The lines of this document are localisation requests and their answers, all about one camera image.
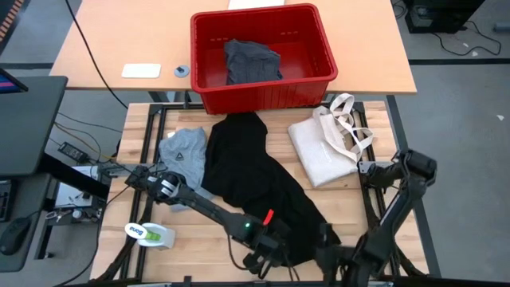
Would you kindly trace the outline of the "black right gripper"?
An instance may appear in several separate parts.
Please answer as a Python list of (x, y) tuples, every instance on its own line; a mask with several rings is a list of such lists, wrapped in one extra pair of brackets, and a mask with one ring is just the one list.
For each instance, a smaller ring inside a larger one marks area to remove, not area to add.
[(359, 283), (359, 265), (355, 263), (355, 256), (359, 252), (357, 247), (333, 245), (332, 225), (320, 224), (320, 239), (316, 247), (315, 261), (323, 274), (324, 284), (335, 284), (337, 273), (343, 270), (343, 284)]

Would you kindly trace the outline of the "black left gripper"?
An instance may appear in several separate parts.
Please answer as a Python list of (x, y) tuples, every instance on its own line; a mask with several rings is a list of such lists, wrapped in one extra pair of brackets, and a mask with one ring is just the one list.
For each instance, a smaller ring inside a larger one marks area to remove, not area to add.
[(249, 232), (252, 253), (243, 259), (245, 268), (251, 274), (261, 274), (265, 263), (285, 263), (291, 234), (292, 229), (280, 218), (273, 220), (272, 225), (254, 226)]

